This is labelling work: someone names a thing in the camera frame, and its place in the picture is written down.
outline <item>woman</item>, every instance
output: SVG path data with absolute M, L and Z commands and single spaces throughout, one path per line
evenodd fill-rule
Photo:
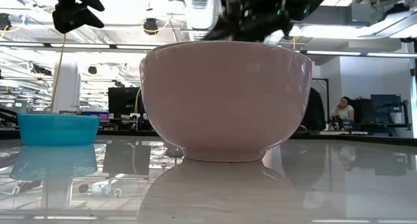
M 341 120 L 354 120 L 354 109 L 349 105 L 350 101 L 350 98 L 346 96 L 342 97 L 338 106 L 331 114 L 331 117 L 340 117 Z

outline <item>pipe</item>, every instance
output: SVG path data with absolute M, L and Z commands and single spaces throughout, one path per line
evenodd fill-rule
M 210 29 L 220 0 L 184 0 L 186 5 L 187 27 L 189 29 Z M 207 31 L 191 31 L 190 40 L 201 40 Z

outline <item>pink bowl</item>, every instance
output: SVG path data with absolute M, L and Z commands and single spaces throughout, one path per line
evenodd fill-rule
M 141 62 L 145 111 L 158 134 L 203 161 L 254 161 L 300 125 L 311 61 L 249 42 L 190 42 Z

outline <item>reflective table surface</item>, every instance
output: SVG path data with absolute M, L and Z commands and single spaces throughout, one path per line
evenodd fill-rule
M 414 147 L 289 140 L 261 161 L 209 163 L 159 137 L 0 146 L 2 224 L 417 223 Z

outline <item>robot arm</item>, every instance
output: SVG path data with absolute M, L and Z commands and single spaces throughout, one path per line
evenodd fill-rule
M 302 21 L 324 0 L 222 0 L 223 14 L 203 40 L 258 42 L 274 31 L 289 36 L 294 21 Z

